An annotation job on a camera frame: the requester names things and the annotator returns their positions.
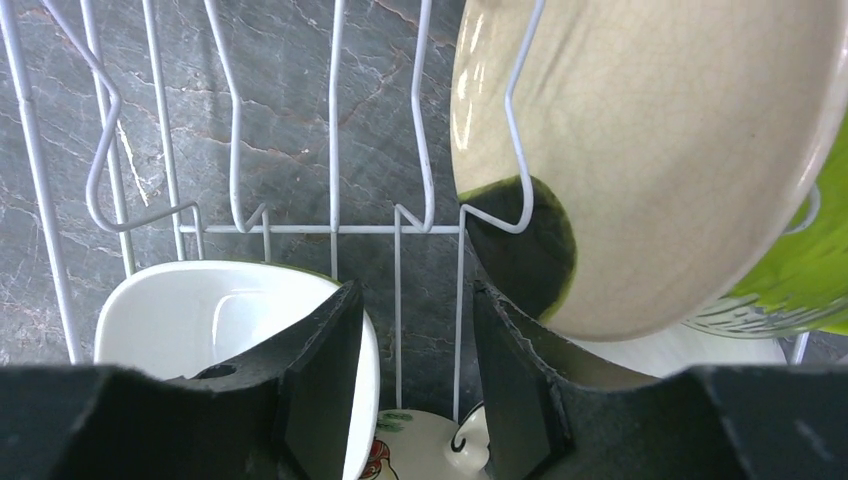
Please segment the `white round bowl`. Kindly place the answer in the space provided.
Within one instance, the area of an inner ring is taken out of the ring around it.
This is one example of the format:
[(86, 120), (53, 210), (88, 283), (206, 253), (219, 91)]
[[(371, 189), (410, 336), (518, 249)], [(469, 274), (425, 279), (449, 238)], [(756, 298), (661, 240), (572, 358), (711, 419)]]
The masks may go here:
[(785, 365), (774, 339), (736, 339), (678, 324), (640, 338), (615, 342), (570, 340), (618, 366), (655, 378), (693, 365)]

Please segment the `green interior mug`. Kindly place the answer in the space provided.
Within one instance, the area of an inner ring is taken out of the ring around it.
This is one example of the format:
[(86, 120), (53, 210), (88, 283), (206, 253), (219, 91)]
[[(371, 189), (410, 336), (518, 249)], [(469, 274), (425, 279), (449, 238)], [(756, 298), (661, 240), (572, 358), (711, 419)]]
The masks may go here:
[(367, 480), (487, 480), (490, 436), (486, 410), (478, 403), (456, 423), (430, 412), (388, 409), (378, 413)]

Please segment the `cream floral plate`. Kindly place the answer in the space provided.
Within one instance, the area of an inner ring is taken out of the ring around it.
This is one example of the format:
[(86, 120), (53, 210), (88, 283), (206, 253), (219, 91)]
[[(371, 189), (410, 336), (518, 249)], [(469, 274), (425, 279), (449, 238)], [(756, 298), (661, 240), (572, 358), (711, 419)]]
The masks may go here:
[[(450, 101), (490, 281), (581, 340), (725, 296), (788, 231), (847, 123), (843, 1), (469, 1)], [(518, 160), (534, 191), (521, 218)]]

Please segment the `lime green plate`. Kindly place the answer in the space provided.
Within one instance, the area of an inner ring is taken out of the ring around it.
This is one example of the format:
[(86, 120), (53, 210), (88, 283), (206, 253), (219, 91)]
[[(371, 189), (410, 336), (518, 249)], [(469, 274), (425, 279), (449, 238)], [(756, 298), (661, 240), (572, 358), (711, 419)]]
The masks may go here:
[(780, 237), (728, 298), (734, 336), (779, 336), (805, 330), (847, 333), (847, 123), (843, 122), (815, 183), (819, 210), (801, 231)]

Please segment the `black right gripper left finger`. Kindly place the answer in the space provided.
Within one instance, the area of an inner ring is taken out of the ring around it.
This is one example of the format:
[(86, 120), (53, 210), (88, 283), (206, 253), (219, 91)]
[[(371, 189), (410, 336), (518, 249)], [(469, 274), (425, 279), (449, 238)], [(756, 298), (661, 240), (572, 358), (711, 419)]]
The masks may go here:
[(291, 327), (191, 379), (5, 366), (1, 475), (339, 479), (363, 313), (360, 282), (346, 282)]

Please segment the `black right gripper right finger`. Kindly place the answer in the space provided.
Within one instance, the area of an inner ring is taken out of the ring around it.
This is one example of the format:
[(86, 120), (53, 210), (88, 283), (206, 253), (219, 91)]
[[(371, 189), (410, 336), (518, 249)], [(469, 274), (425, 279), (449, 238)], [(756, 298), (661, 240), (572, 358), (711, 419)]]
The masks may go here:
[(622, 389), (490, 284), (473, 325), (498, 479), (843, 479), (847, 368), (696, 366)]

